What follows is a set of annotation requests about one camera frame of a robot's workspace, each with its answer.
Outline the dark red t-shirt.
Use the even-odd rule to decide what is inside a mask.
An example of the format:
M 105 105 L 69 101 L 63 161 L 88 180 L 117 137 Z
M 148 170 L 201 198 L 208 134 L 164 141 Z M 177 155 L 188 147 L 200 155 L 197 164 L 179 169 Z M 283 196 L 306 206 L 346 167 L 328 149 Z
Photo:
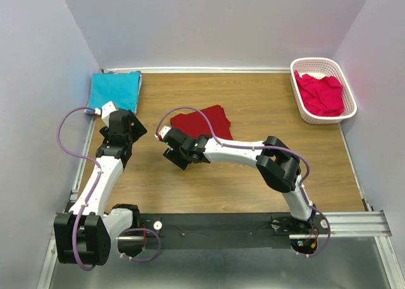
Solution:
M 231 122 L 225 114 L 225 110 L 220 105 L 211 106 L 202 109 L 201 112 L 207 117 L 215 135 L 225 140 L 233 140 L 230 127 Z M 172 127 L 176 127 L 197 139 L 200 135 L 211 135 L 208 123 L 205 118 L 198 112 L 189 114 L 180 113 L 170 119 Z

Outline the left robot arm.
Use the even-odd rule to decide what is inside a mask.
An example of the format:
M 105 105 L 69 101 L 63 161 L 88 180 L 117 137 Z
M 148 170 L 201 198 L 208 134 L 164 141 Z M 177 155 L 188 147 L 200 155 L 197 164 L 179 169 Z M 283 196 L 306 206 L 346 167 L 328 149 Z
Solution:
M 81 196 L 65 213 L 54 219 L 58 260 L 91 271 L 106 263 L 111 243 L 121 233 L 134 235 L 140 229 L 137 205 L 118 204 L 104 216 L 111 191 L 132 156 L 132 146 L 147 130 L 131 110 L 101 111 L 105 126 L 103 142 L 95 157 L 91 176 Z

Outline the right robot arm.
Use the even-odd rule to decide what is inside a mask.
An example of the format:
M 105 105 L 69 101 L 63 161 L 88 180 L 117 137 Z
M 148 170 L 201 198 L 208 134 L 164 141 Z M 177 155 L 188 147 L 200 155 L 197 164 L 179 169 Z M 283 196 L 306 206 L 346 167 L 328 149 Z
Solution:
M 182 170 L 192 163 L 234 163 L 258 170 L 267 186 L 283 195 L 291 215 L 289 230 L 305 233 L 314 226 L 315 212 L 302 188 L 302 159 L 280 139 L 269 136 L 265 141 L 239 142 L 214 135 L 193 138 L 169 126 L 156 138 L 168 147 L 163 156 Z

